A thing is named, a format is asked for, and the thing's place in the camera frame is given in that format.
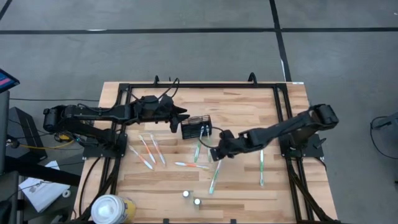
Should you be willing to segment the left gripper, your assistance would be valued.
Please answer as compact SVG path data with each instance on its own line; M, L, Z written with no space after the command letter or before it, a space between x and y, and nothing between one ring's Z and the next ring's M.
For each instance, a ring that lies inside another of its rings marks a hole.
M178 123L188 119L189 114L186 113L187 110L178 106L171 106L159 112L160 120L165 123L169 123L169 128L172 133L176 133L178 129Z

